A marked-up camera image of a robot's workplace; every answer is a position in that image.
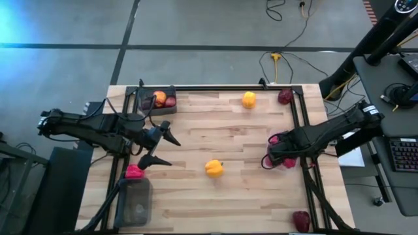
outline wooden plank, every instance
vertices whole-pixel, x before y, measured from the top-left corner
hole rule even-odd
[[[311,124],[325,121],[318,85],[303,88]],[[154,188],[151,221],[144,227],[123,228],[121,232],[296,232],[291,214],[308,211],[300,167],[283,171],[260,166],[267,138],[294,128],[291,109],[277,103],[277,91],[255,92],[257,106],[246,110],[240,105],[243,91],[180,91],[177,114],[153,117],[156,123],[171,121],[172,133],[182,146],[162,140],[155,154],[173,166],[146,170]],[[108,90],[107,97],[118,111],[124,93],[125,86],[110,86]],[[108,105],[104,112],[111,112]],[[303,125],[300,110],[298,115]],[[104,154],[97,149],[93,159]],[[204,173],[204,164],[212,159],[224,162],[225,174],[221,178],[211,179]],[[138,156],[131,156],[131,164],[138,160]],[[107,157],[91,167],[77,228],[88,223],[105,199],[111,164],[112,158]],[[324,155],[319,164],[328,200],[354,227],[337,158]],[[116,201],[109,227],[113,225],[115,207]],[[323,224],[319,207],[317,214]]]

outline pepper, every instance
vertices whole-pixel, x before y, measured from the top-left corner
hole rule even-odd
[[[242,97],[242,106],[244,108],[254,108],[255,107],[255,93],[247,91]]]
[[[223,163],[219,160],[208,161],[204,166],[206,174],[211,178],[218,178],[223,174]]]

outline black keyboard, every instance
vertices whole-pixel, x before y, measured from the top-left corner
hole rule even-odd
[[[418,172],[418,140],[392,138],[389,140],[394,171]]]

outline gray floor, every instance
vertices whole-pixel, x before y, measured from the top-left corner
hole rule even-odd
[[[352,48],[372,27],[361,0],[323,0],[305,34],[292,46]],[[120,44],[133,0],[13,1],[0,0],[0,43]],[[282,22],[265,14],[265,0],[142,0],[129,44],[284,46],[303,28],[298,1],[279,9]],[[106,94],[119,50],[0,49],[0,131],[11,145],[29,142],[48,157],[54,146],[71,148],[37,136],[43,110],[81,112],[88,101]],[[118,84],[255,84],[262,77],[263,52],[128,50]],[[345,53],[295,52],[332,74]],[[324,74],[285,55],[294,70],[293,83],[318,83]],[[263,65],[274,80],[274,64]],[[290,69],[278,66],[279,83],[289,83]],[[364,94],[361,83],[353,89]],[[348,93],[348,108],[360,97]],[[329,112],[335,107],[327,104]],[[349,183],[375,183],[348,178]],[[374,188],[347,186],[356,225],[361,230],[414,234],[418,218],[400,214],[395,203],[373,207]]]

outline desk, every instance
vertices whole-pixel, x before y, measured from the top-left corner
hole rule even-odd
[[[125,88],[110,86],[108,90],[107,97],[118,111],[123,106]],[[303,85],[303,90],[311,124],[325,121],[319,86]],[[121,228],[120,233],[295,231],[292,213],[308,211],[299,165],[286,172],[260,166],[270,133],[293,129],[291,109],[278,104],[277,91],[256,91],[257,106],[246,110],[241,106],[243,93],[178,91],[178,112],[153,117],[156,123],[170,121],[171,131],[182,146],[160,142],[155,154],[173,166],[146,170],[153,185],[151,220],[145,227]],[[111,110],[106,106],[104,112]],[[104,154],[102,149],[95,150],[93,160]],[[212,159],[224,162],[221,178],[210,179],[204,173],[205,162]],[[138,160],[131,156],[131,164]],[[91,167],[77,228],[86,225],[103,203],[111,162],[109,157]],[[354,227],[337,158],[323,155],[319,165],[326,196],[344,221]],[[116,201],[110,210],[109,226],[113,224],[115,205]],[[317,211],[323,227],[319,206]]]
[[[354,58],[354,64],[359,74],[370,102],[385,115],[381,129],[385,136],[402,137],[418,136],[418,106],[410,110],[398,109],[392,112],[392,107],[380,99],[384,89],[394,83],[407,85],[413,83],[413,78],[398,65],[399,56],[386,56],[374,67],[366,63],[363,57]],[[379,161],[391,186],[418,187],[418,173],[394,172],[382,137],[373,139]],[[400,212],[405,216],[418,215],[418,190],[392,188]]]

